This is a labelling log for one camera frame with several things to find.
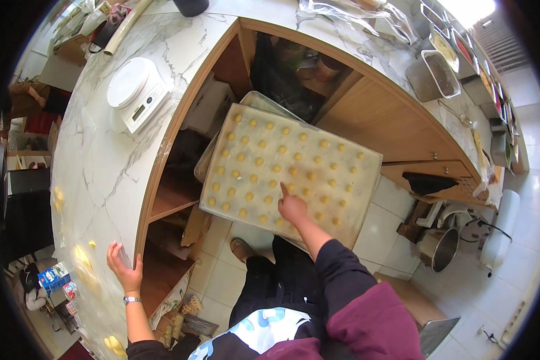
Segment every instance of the digital kitchen scale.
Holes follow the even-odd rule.
[[[114,117],[122,119],[133,134],[159,110],[171,90],[153,61],[133,58],[112,77],[106,99]]]

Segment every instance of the black container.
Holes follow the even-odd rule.
[[[178,10],[185,17],[193,17],[204,12],[210,5],[209,0],[173,0]]]

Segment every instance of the shoe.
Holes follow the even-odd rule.
[[[246,259],[249,257],[256,255],[250,245],[239,237],[232,239],[230,242],[230,250],[232,250],[232,254],[234,254],[238,260],[243,263],[246,263]]]

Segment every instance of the hand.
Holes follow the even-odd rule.
[[[140,284],[142,283],[142,256],[140,254],[136,256],[136,269],[129,270],[118,258],[120,249],[122,249],[122,244],[118,245],[116,241],[111,243],[106,253],[106,263],[124,288],[124,295],[139,297]]]
[[[284,198],[278,200],[278,211],[284,219],[290,221],[295,227],[301,220],[308,218],[308,205],[295,195],[290,195],[284,183],[280,183]]]
[[[46,99],[39,96],[36,101],[38,102],[38,105],[40,105],[41,108],[43,108],[44,106],[46,106]]]

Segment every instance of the wristwatch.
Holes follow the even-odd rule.
[[[129,302],[142,302],[142,300],[134,296],[125,296],[124,305],[128,305]]]

